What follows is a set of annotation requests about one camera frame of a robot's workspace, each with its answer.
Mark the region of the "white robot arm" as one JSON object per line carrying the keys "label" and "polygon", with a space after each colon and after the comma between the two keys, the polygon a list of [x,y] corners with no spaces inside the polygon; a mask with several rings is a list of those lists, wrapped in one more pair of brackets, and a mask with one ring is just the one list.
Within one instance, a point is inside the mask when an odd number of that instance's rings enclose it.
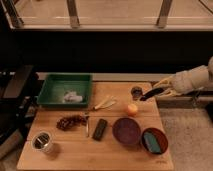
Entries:
{"label": "white robot arm", "polygon": [[159,97],[174,97],[201,89],[211,81],[213,81],[213,56],[210,58],[208,65],[177,72],[157,82],[154,88],[164,89]]}

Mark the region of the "translucent yellowish gripper finger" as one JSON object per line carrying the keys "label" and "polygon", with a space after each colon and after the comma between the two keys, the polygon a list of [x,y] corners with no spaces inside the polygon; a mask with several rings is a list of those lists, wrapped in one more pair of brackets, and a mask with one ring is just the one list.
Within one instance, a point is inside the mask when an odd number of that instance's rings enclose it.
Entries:
{"label": "translucent yellowish gripper finger", "polygon": [[174,89],[167,88],[162,93],[159,94],[159,97],[174,97],[180,96],[180,93],[176,92]]}
{"label": "translucent yellowish gripper finger", "polygon": [[162,80],[160,80],[159,82],[155,83],[153,85],[154,88],[157,88],[157,87],[168,87],[171,85],[171,80],[172,80],[172,77],[169,76],[169,77],[166,77]]}

